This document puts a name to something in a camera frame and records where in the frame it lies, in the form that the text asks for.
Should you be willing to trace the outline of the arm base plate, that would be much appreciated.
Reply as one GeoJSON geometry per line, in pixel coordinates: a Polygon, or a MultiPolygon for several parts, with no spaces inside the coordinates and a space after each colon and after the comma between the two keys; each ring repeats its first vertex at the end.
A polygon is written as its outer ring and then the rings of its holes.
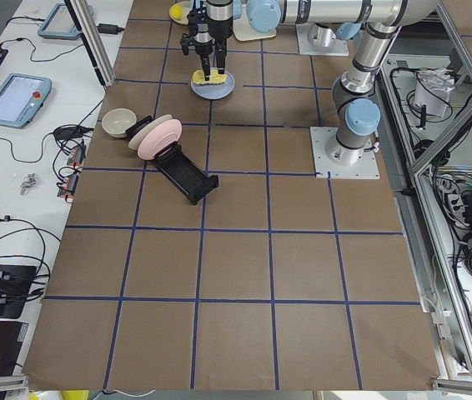
{"type": "Polygon", "coordinates": [[[328,57],[347,57],[349,47],[345,40],[336,37],[329,26],[305,23],[296,26],[299,53],[328,57]]]}
{"type": "Polygon", "coordinates": [[[371,141],[360,149],[342,147],[336,138],[336,127],[311,127],[310,137],[314,157],[316,178],[377,180],[380,179],[379,168],[371,141]]]}

